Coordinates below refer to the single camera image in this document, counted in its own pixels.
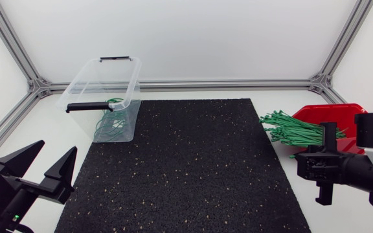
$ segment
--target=plastic bin handle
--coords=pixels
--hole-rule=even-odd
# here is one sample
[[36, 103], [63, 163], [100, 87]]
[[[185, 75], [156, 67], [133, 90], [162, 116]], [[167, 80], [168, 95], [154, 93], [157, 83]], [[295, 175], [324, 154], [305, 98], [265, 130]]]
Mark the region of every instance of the plastic bin handle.
[[66, 113], [70, 111], [82, 111], [82, 110], [110, 110], [113, 111], [113, 108], [109, 107], [107, 102], [89, 102], [89, 103], [71, 103], [67, 104]]

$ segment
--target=bundle of green cable ties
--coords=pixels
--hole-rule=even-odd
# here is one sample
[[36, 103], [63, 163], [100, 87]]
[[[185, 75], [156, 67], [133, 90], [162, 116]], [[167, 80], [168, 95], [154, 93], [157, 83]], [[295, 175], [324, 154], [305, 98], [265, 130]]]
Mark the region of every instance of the bundle of green cable ties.
[[[265, 131], [270, 131], [272, 142], [281, 141], [281, 143], [286, 145], [300, 147], [322, 145], [322, 126], [297, 120], [285, 114], [282, 110], [279, 112], [274, 111], [265, 117], [261, 116], [260, 123], [276, 126], [275, 128], [264, 128]], [[336, 129], [337, 139], [346, 137], [343, 131], [340, 131], [339, 128]]]

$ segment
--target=black handle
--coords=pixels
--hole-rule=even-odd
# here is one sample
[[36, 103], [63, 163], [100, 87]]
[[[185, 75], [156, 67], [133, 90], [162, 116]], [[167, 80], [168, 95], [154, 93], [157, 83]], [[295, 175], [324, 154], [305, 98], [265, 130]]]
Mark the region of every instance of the black handle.
[[107, 102], [90, 102], [90, 103], [71, 103], [67, 104], [66, 113], [70, 113], [70, 111], [81, 111], [81, 110], [110, 110], [113, 111], [111, 107], [109, 107], [109, 103]]
[[123, 56], [123, 57], [101, 57], [100, 62], [103, 60], [131, 60], [129, 56]]

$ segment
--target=black rubber mat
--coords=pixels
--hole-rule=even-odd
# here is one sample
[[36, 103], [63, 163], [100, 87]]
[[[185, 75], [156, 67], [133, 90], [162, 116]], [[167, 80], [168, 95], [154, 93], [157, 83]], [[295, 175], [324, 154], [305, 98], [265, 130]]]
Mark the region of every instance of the black rubber mat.
[[249, 99], [143, 101], [74, 186], [56, 232], [310, 232]]

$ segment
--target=cable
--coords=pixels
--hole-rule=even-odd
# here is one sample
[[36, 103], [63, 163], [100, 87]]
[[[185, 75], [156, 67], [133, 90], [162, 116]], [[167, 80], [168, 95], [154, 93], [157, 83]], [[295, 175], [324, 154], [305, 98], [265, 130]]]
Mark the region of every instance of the cable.
[[[107, 103], [119, 103], [121, 98], [106, 100]], [[103, 110], [103, 117], [96, 123], [94, 141], [110, 142], [123, 133], [126, 126], [126, 115], [121, 111]]]
[[[309, 145], [322, 145], [323, 127], [317, 124], [311, 124], [297, 120], [292, 116], [285, 114], [282, 110], [274, 111], [271, 114], [260, 117], [260, 123], [266, 123], [276, 126], [275, 128], [264, 128], [270, 131], [271, 141], [281, 141], [289, 146], [308, 147]], [[346, 129], [340, 131], [336, 129], [336, 138], [343, 139], [346, 135], [343, 133]]]

